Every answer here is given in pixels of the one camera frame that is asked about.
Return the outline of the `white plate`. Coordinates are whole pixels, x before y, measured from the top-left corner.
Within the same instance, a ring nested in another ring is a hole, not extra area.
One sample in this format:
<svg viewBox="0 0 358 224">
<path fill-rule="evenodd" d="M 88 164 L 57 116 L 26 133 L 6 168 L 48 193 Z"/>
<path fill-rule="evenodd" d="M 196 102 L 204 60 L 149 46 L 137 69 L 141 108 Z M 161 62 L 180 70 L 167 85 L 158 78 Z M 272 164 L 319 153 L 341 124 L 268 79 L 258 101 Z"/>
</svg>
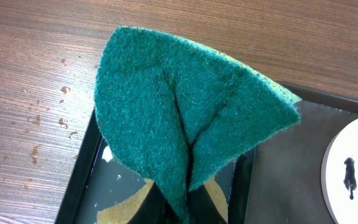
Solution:
<svg viewBox="0 0 358 224">
<path fill-rule="evenodd" d="M 335 224 L 358 224 L 358 119 L 338 132 L 321 164 L 321 188 Z"/>
</svg>

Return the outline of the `green yellow sponge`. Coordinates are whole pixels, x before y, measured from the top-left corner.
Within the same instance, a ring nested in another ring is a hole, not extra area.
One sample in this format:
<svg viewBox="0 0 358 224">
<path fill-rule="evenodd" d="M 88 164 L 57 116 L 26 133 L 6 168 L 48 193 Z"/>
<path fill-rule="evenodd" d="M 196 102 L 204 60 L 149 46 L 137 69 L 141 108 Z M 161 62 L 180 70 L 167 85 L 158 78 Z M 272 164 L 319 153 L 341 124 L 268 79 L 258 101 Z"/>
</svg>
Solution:
<svg viewBox="0 0 358 224">
<path fill-rule="evenodd" d="M 141 27 L 115 29 L 99 63 L 94 112 L 115 158 L 153 180 L 188 223 L 188 193 L 300 122 L 300 98 L 208 46 Z"/>
</svg>

